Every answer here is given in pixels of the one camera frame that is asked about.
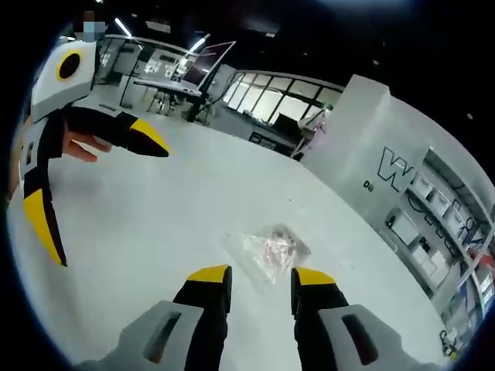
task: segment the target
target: laptop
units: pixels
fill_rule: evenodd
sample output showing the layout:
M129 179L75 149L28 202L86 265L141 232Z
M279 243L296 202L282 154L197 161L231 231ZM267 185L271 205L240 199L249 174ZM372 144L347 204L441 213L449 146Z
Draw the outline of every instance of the laptop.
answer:
M161 81L160 85L166 89L200 97L202 95L201 88L206 83L208 76L215 70L234 44L235 41L231 41L207 46L187 70L180 82L167 80Z

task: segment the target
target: yellow circle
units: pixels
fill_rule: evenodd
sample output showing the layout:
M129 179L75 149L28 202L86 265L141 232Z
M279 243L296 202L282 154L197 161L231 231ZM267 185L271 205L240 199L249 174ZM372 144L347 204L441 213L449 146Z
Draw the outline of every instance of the yellow circle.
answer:
M60 68L62 68L63 63L67 60L67 58L69 58L73 54L76 54L76 55L79 56L79 65L82 63L82 61L83 61L83 53L80 50L71 50L71 51L67 52L65 54L65 56L63 56L62 61L59 63L59 66L56 68L56 78L58 79L58 81L67 81L72 76L74 76L74 74L76 73L77 69L76 69L76 71L74 71L74 73L72 75L70 75L69 77L67 77L65 79L60 76Z

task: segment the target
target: box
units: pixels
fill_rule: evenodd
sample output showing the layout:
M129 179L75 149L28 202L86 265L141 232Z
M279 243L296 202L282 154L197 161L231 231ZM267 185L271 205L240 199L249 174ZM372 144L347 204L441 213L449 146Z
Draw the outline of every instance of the box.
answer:
M423 250L423 247L419 243L413 248L411 255L419 265L422 265L426 260L429 259L428 254L425 250Z
M395 221L391 230L394 231L397 237L399 237L406 246L419 235L416 225L410 221L404 213L399 213L395 216Z
M440 216L443 216L450 206L450 201L443 195L443 193L435 189L433 191L430 204L432 209L434 209Z
M443 269L437 268L435 273L430 276L430 279L432 280L432 283L436 287L438 287L443 282L443 280L446 279L448 273L449 273L449 269L447 269L446 267L444 267Z
M447 264L447 260L438 250L432 255L430 260L438 269L446 269L449 267L449 265Z
M426 196L432 191L433 184L427 180L427 178L420 172L416 173L415 178L412 181L412 188L420 195L426 198Z
M426 275L431 277L435 272L436 272L436 266L432 263L431 260L427 259L421 264L423 270L425 271Z
M463 218L458 211L452 208L445 214L445 222L456 237L458 236L459 230L464 227Z

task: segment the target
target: gray gripper base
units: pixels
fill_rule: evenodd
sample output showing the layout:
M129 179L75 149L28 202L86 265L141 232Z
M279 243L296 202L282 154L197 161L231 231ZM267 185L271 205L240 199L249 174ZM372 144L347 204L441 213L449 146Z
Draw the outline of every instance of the gray gripper base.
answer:
M203 309L160 301L122 331L117 348L100 361L77 366L85 371L183 371L194 330ZM164 332L166 344L163 347ZM151 357L155 344L162 352Z
M435 365L421 365L404 352L401 336L391 327L362 305L350 305L342 308L322 309L319 311L326 333L333 347L336 366L339 371L416 371L439 369ZM363 364L360 353L350 334L349 319L358 322L364 328L375 356L373 362Z

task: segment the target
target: black circular sensor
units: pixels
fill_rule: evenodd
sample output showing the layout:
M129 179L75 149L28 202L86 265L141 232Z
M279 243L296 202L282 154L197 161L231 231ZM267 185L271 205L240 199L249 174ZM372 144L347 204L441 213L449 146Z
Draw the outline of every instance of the black circular sensor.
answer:
M80 63L79 54L70 54L60 65L59 75L61 79L68 79L76 73Z

